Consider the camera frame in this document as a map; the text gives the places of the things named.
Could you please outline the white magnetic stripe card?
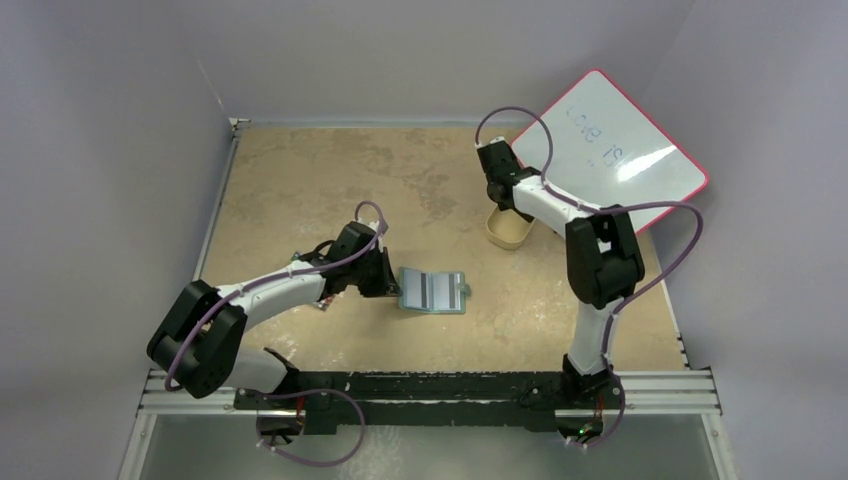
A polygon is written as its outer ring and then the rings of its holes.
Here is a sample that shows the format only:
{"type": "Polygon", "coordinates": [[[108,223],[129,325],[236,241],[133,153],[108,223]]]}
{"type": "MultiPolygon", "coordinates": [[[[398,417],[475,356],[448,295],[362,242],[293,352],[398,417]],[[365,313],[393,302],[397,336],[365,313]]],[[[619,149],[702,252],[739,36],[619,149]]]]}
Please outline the white magnetic stripe card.
{"type": "Polygon", "coordinates": [[[430,274],[421,270],[402,268],[402,295],[399,306],[404,310],[429,312],[431,309],[430,274]]]}

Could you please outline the green card holder wallet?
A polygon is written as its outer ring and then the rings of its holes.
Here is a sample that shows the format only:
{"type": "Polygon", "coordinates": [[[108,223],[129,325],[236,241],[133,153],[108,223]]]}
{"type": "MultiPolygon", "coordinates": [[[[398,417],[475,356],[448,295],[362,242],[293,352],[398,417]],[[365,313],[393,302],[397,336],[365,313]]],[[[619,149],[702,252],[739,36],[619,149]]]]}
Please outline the green card holder wallet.
{"type": "Polygon", "coordinates": [[[426,272],[407,267],[399,271],[402,310],[424,314],[462,315],[466,313],[471,288],[461,271],[426,272]]]}

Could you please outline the silver credit card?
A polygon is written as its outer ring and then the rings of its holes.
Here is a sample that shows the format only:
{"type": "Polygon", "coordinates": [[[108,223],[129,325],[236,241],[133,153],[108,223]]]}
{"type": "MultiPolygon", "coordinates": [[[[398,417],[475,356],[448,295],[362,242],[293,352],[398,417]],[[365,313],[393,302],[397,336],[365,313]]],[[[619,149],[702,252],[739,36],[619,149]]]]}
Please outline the silver credit card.
{"type": "Polygon", "coordinates": [[[464,276],[461,272],[435,273],[433,280],[433,310],[437,313],[459,314],[465,309],[464,276]]]}

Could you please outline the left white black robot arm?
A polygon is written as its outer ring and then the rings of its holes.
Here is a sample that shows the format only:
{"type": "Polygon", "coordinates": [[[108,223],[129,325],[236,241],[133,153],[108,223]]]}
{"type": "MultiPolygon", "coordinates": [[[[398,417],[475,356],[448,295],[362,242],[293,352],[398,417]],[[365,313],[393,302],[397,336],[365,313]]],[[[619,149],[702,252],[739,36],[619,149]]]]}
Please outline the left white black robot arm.
{"type": "Polygon", "coordinates": [[[252,328],[296,307],[322,302],[355,287],[365,298],[397,297],[382,237],[383,222],[351,221],[289,265],[246,282],[212,286],[203,280],[179,293],[149,341],[148,357],[165,373],[167,391],[204,398],[221,387],[259,391],[272,408],[297,399],[293,365],[269,347],[245,347],[252,328]]]}

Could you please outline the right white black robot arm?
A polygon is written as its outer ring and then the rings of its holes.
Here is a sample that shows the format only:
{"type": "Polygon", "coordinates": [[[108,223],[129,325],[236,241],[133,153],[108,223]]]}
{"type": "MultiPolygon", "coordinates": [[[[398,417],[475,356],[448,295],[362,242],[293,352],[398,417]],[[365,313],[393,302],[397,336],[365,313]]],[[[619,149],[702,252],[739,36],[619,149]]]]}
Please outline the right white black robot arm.
{"type": "Polygon", "coordinates": [[[523,167],[502,138],[477,147],[487,195],[501,211],[537,220],[565,240],[566,275],[579,301],[574,337],[563,359],[561,392],[576,407],[611,382],[610,347],[618,313],[645,275],[630,217],[604,213],[554,194],[539,170],[523,167]]]}

